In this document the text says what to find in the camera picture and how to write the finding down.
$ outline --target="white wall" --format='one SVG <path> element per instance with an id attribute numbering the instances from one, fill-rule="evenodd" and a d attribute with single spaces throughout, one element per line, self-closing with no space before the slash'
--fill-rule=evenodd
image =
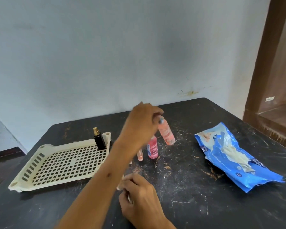
<path id="1" fill-rule="evenodd" d="M 23 152 L 27 151 L 23 146 L 13 137 L 10 131 L 0 122 L 0 151 L 19 147 Z"/>
<path id="2" fill-rule="evenodd" d="M 269 2 L 0 0 L 0 120 L 29 150 L 140 101 L 206 97 L 241 118 Z"/>

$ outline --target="scratched table surface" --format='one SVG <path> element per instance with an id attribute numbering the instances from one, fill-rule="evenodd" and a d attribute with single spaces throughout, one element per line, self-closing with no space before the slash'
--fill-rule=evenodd
<path id="1" fill-rule="evenodd" d="M 158 159 L 133 159 L 127 172 L 137 172 L 154 185 L 166 217 L 177 228 L 286 228 L 286 183 L 268 183 L 243 192 L 199 148 L 194 134 L 225 123 L 241 148 L 285 177 L 286 148 L 261 134 L 208 99 L 162 105 L 176 137 L 173 146 L 158 138 Z M 53 125 L 0 185 L 0 228 L 53 228 L 88 179 L 17 193 L 8 185 L 37 148 L 93 138 L 93 127 L 111 132 L 114 141 L 129 112 Z M 103 228 L 133 228 L 122 216 L 116 191 Z"/>

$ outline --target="blue wet wipes pack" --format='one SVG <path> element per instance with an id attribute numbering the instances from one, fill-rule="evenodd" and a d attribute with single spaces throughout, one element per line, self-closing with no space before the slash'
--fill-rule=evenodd
<path id="1" fill-rule="evenodd" d="M 223 170 L 244 192 L 270 181 L 284 182 L 283 177 L 239 147 L 237 140 L 221 122 L 195 134 L 206 159 Z"/>

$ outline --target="pink bottle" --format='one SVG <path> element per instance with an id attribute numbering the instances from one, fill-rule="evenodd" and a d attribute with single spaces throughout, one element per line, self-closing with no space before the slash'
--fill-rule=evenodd
<path id="1" fill-rule="evenodd" d="M 155 135 L 153 135 L 153 137 L 147 144 L 147 152 L 149 158 L 151 159 L 155 159 L 158 157 L 158 145 L 157 145 L 157 138 L 155 137 Z"/>
<path id="2" fill-rule="evenodd" d="M 139 152 L 137 152 L 137 156 L 138 156 L 139 162 L 143 161 L 143 152 L 142 152 L 142 149 L 140 149 Z"/>
<path id="3" fill-rule="evenodd" d="M 173 145 L 176 142 L 176 139 L 175 139 L 166 119 L 164 119 L 163 116 L 160 116 L 160 117 L 161 117 L 161 119 L 159 120 L 158 129 L 159 129 L 165 143 L 168 145 Z"/>

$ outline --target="perforated tray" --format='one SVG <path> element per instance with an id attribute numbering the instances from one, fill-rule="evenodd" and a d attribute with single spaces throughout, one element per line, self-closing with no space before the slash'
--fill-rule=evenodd
<path id="1" fill-rule="evenodd" d="M 94 139 L 40 146 L 8 188 L 32 191 L 92 177 L 109 154 L 111 133 L 103 133 L 103 138 L 106 150 L 98 150 Z"/>

